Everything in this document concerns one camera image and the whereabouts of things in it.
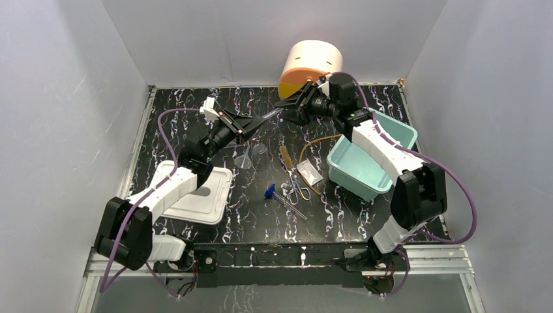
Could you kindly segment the test tube blue cap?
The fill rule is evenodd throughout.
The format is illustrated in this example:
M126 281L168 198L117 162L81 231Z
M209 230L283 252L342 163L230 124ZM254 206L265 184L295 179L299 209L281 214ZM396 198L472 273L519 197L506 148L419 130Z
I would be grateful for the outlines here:
M264 120L269 120L272 117L278 115L282 111L282 108L276 108L262 116Z

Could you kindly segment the test tube brush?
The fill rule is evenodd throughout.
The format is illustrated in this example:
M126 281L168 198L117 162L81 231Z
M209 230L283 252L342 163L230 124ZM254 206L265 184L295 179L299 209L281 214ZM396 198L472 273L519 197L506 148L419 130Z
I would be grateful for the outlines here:
M281 145L279 147L279 152L280 152L282 162L284 163L285 169L288 173L290 183L291 183L293 189L297 190L298 189L297 182L295 181L295 178L293 176L293 163L291 161L291 157L289 155L287 147L285 145Z

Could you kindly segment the small white sachet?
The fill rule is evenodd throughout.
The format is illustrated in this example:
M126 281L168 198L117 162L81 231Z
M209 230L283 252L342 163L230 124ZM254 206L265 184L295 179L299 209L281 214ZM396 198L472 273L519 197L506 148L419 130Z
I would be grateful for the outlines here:
M297 171L302 178L306 181L306 184L314 186L323 180L322 174L313 166L311 161L304 160L296 165Z

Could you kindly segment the metal scissors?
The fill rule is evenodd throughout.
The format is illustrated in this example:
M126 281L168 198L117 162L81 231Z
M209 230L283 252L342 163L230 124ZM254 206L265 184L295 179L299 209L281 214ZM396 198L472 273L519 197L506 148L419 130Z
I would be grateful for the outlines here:
M310 189L307 187L300 187L292 171L288 171L288 177L291 184L291 192L288 194L288 199L291 204L297 205L300 198L305 201L310 201L312 198Z

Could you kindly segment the blue plastic clamp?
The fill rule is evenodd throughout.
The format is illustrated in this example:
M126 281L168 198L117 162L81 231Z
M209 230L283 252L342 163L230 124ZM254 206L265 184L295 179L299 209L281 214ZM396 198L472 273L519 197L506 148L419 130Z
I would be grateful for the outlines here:
M271 184L267 187L263 196L266 199L270 199L273 197L274 194L275 194L275 184Z

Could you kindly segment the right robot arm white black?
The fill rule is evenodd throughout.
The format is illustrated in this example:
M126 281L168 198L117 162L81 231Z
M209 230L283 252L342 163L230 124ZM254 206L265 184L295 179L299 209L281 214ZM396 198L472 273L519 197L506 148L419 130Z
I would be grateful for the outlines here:
M343 269L360 271L389 265L415 232L446 212L444 169L417 156L383 129L350 74L334 72L306 82L275 107L282 109L284 120L300 126L308 125L314 117L332 119L336 131L368 154L393 183L390 217L368 238L365 251L337 261Z

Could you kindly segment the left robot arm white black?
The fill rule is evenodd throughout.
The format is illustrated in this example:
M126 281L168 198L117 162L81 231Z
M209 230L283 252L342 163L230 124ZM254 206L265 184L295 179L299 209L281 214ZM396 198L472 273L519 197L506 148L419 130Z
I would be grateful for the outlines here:
M214 168L212 159L221 149L232 141L247 142L266 121L228 110L211 119L211 128L202 123L188 128L184 146L171 153L173 168L159 182L127 199L114 197L107 202L94 249L109 263L135 271L149 262L186 262L186 241L155 235L154 222L208 180Z

